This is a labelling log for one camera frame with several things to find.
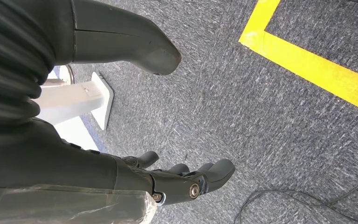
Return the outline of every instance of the gray carpet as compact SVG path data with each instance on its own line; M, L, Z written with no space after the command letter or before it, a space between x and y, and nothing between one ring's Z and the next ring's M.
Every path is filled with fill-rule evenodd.
M333 199L358 185L358 108L238 43L256 0L104 0L153 20L183 55L170 76L130 63L73 65L76 82L101 72L115 91L96 141L118 155L148 150L154 168L231 159L221 190L159 208L154 224L232 223L256 189L294 189ZM358 72L358 3L282 0L267 31ZM358 191L334 206L358 219ZM351 224L268 194L242 213L245 224Z

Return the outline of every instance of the yellow floor marking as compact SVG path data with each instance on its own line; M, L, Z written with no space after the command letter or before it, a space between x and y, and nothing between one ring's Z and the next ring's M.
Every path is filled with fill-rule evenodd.
M264 31L279 2L257 2L240 43L358 107L358 73Z

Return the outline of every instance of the plastic wrap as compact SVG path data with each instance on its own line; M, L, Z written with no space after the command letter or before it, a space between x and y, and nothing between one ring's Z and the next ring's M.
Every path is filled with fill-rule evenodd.
M144 191L52 185L0 188L0 224L149 224L156 210Z

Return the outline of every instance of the white stand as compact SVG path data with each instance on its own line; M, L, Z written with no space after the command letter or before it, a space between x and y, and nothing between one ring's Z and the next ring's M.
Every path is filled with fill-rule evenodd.
M91 112L102 130L108 124L114 93L104 78L95 72L90 82L44 87L34 101L41 107L38 118L52 125Z

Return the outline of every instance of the screw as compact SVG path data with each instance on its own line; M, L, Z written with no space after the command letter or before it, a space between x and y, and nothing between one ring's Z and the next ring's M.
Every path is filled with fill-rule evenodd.
M196 199L198 195L200 195L200 187L195 183L190 187L190 197Z
M159 194L159 193L154 193L153 196L152 196L152 198L153 198L153 200L154 200L155 202L160 202L161 199L163 198L163 196L162 196L161 194Z

